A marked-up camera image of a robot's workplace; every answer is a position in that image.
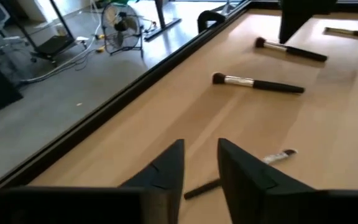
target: wooden table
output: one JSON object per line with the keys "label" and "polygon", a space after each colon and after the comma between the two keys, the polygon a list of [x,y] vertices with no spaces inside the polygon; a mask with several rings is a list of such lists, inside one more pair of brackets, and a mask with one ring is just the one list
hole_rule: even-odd
{"label": "wooden table", "polygon": [[[256,37],[277,38],[279,24],[278,11],[244,14],[31,185],[114,187],[183,138],[185,192],[218,177],[217,139],[228,138],[259,158],[298,149],[275,167],[317,189],[358,189],[358,39],[323,34],[358,29],[358,15],[315,17],[288,42],[328,55],[325,64],[254,50]],[[306,92],[214,86],[217,71]],[[222,191],[182,200],[179,222],[230,223]]]}

